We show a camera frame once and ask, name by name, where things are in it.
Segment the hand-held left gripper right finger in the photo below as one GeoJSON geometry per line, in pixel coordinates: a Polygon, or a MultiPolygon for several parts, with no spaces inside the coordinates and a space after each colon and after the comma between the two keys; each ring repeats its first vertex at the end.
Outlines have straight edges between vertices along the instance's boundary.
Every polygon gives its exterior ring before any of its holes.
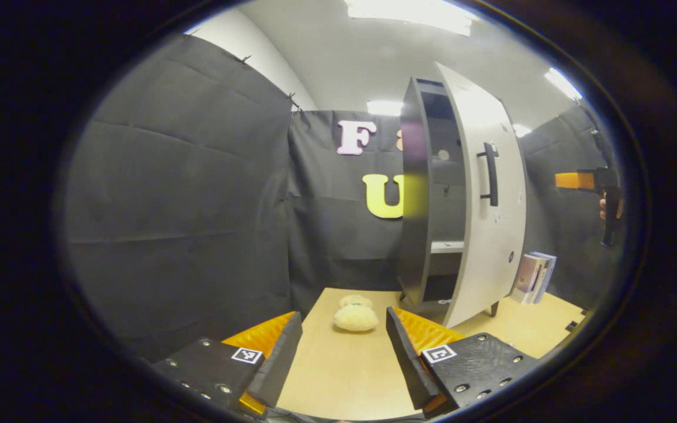
{"type": "Polygon", "coordinates": [[[428,419],[480,404],[538,365],[492,334],[460,335],[395,306],[385,328],[412,405],[428,419]]]}

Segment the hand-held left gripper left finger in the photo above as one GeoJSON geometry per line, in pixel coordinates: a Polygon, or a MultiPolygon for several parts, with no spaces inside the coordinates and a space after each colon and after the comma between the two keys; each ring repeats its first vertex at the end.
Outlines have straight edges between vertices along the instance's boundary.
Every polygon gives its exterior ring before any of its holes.
{"type": "Polygon", "coordinates": [[[195,340],[153,369],[204,404],[266,415],[279,401],[301,335],[301,314],[289,311],[225,340],[195,340]]]}

